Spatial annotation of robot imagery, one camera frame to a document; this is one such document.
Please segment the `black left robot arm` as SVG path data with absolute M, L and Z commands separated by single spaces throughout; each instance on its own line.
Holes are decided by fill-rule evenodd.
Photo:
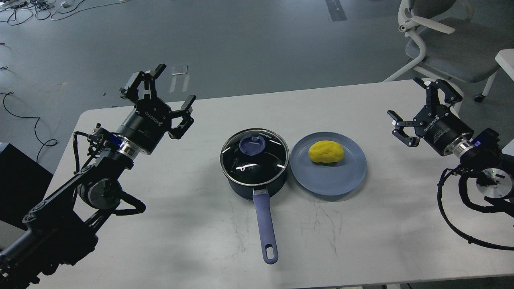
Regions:
M 173 110 L 156 92 L 156 80 L 165 70 L 160 64 L 150 71 L 132 74 L 120 96 L 133 110 L 116 132 L 97 124 L 90 134 L 88 159 L 80 166 L 77 136 L 73 135 L 76 171 L 23 218 L 27 231 L 1 251 L 2 289 L 25 289 L 52 275 L 59 265 L 73 266 L 95 250 L 98 230 L 112 215 L 145 212 L 146 205 L 125 192 L 118 179 L 134 166 L 139 154 L 150 155 L 165 134 L 181 139 L 191 127 L 195 95 Z

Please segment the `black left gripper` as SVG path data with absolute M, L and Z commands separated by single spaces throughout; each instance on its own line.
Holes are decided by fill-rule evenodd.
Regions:
M 150 155 L 161 141 L 165 132 L 171 139 L 182 139 L 194 123 L 191 117 L 192 104 L 196 95 L 189 95 L 180 110 L 171 110 L 170 106 L 157 96 L 155 81 L 167 65 L 162 63 L 152 71 L 134 72 L 125 87 L 120 88 L 120 97 L 129 100 L 134 105 L 133 110 L 116 130 L 116 134 L 127 138 Z M 149 92 L 143 99 L 139 97 L 139 86 L 144 84 L 144 90 Z M 171 119 L 180 118 L 178 126 L 171 128 Z

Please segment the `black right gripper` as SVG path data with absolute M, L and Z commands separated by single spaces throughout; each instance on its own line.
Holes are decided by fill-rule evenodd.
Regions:
M 472 128 L 448 108 L 459 104 L 463 97 L 445 80 L 424 81 L 415 77 L 413 81 L 426 91 L 426 107 L 415 115 L 416 120 L 413 121 L 404 121 L 395 111 L 388 110 L 387 114 L 393 119 L 392 134 L 408 147 L 418 147 L 419 137 L 422 137 L 439 155 L 450 155 L 452 149 L 448 146 L 457 139 L 469 140 L 473 135 Z M 440 91 L 444 94 L 444 106 L 439 106 Z M 406 134 L 405 127 L 417 127 L 417 136 Z

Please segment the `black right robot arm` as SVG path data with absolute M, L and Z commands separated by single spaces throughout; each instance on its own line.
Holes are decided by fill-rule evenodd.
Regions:
M 437 183 L 437 203 L 444 221 L 470 244 L 512 251 L 512 246 L 474 238 L 453 225 L 444 210 L 443 187 L 450 176 L 457 175 L 458 193 L 465 206 L 476 212 L 513 216 L 513 156 L 502 152 L 495 130 L 487 128 L 473 136 L 473 130 L 451 111 L 462 97 L 447 81 L 415 77 L 414 82 L 426 92 L 426 103 L 411 121 L 388 110 L 392 134 L 408 147 L 418 146 L 423 139 L 440 156 L 457 156 L 459 165 L 444 169 Z

